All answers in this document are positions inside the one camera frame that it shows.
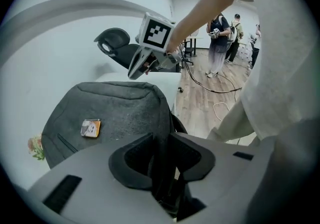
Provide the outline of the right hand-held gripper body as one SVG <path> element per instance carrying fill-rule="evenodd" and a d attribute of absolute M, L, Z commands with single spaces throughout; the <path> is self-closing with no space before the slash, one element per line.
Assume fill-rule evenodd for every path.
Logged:
<path fill-rule="evenodd" d="M 169 70 L 182 61 L 180 51 L 166 51 L 173 30 L 173 24 L 167 19 L 145 13 L 135 38 L 139 47 L 128 68 L 129 79 L 136 80 L 151 70 Z"/>

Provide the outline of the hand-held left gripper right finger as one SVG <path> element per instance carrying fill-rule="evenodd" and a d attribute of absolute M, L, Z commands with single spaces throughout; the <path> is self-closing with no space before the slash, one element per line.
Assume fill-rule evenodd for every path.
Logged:
<path fill-rule="evenodd" d="M 207 207 L 191 195 L 189 183 L 203 180 L 215 166 L 216 157 L 207 148 L 176 133 L 168 137 L 168 151 L 179 171 L 171 196 L 177 206 L 176 219 L 182 221 Z"/>

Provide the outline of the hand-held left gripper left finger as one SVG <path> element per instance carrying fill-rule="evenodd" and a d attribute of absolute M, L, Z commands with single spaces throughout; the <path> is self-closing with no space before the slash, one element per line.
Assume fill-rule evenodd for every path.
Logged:
<path fill-rule="evenodd" d="M 151 191 L 150 162 L 154 156 L 154 136 L 143 134 L 119 147 L 109 157 L 108 166 L 114 178 L 123 186 L 142 191 Z"/>

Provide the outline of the dark grey backpack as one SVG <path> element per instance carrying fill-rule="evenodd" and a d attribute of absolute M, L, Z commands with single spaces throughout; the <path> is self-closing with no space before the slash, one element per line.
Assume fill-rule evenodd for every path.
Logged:
<path fill-rule="evenodd" d="M 86 119 L 100 119 L 97 138 L 81 136 Z M 163 92 L 147 82 L 82 82 L 73 86 L 48 118 L 41 144 L 50 168 L 85 148 L 152 133 L 162 153 L 170 133 L 186 129 Z"/>

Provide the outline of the person's right forearm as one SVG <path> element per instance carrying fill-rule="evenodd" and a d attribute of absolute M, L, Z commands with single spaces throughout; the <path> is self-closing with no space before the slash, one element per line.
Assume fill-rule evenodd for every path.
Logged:
<path fill-rule="evenodd" d="M 166 48 L 167 53 L 173 53 L 187 36 L 214 20 L 234 0 L 200 0 L 190 13 L 174 28 Z"/>

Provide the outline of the person's right hand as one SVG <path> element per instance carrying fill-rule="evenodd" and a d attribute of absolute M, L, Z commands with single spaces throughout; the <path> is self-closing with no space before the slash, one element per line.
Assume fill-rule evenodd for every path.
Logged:
<path fill-rule="evenodd" d="M 150 72 L 154 72 L 157 70 L 158 62 L 155 60 L 152 63 L 145 62 L 143 66 L 145 67 L 145 74 L 148 75 Z"/>

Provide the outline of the white table with black legs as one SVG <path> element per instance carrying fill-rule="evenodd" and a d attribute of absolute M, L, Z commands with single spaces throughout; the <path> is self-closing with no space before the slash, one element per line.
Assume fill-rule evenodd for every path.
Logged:
<path fill-rule="evenodd" d="M 196 50 L 197 50 L 197 39 L 203 39 L 202 37 L 198 36 L 188 36 L 183 41 L 184 46 L 184 53 L 187 57 L 192 58 L 196 57 Z"/>

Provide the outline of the black mesh office chair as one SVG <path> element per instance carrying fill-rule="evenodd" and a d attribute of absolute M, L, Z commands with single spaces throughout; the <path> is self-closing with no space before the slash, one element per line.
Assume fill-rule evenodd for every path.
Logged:
<path fill-rule="evenodd" d="M 132 58 L 138 49 L 138 44 L 130 43 L 129 34 L 121 28 L 109 28 L 98 35 L 95 40 L 98 48 L 112 60 L 129 70 Z M 183 54 L 184 49 L 178 51 L 182 54 L 182 61 L 176 64 L 171 69 L 157 69 L 152 72 L 176 72 L 179 73 L 182 69 L 183 62 L 186 61 Z"/>

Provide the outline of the rectangular picture badge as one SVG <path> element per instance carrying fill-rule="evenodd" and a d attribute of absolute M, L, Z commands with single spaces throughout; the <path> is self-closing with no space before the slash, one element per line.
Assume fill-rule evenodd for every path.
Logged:
<path fill-rule="evenodd" d="M 99 136 L 100 127 L 100 119 L 85 119 L 81 125 L 80 135 L 85 138 L 96 139 Z"/>

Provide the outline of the small pink flower bouquet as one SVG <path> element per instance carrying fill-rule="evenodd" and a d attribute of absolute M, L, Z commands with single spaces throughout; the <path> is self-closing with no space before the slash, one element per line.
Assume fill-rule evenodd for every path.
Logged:
<path fill-rule="evenodd" d="M 45 159 L 41 138 L 42 134 L 40 133 L 29 138 L 27 141 L 29 154 L 38 161 L 43 161 Z"/>

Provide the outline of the person's light grey shirt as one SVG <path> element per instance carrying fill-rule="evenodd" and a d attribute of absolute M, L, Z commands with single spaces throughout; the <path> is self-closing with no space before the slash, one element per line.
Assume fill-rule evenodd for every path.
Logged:
<path fill-rule="evenodd" d="M 254 2 L 261 48 L 241 94 L 208 139 L 227 142 L 252 133 L 260 140 L 316 116 L 312 78 L 319 53 L 319 29 L 304 0 Z"/>

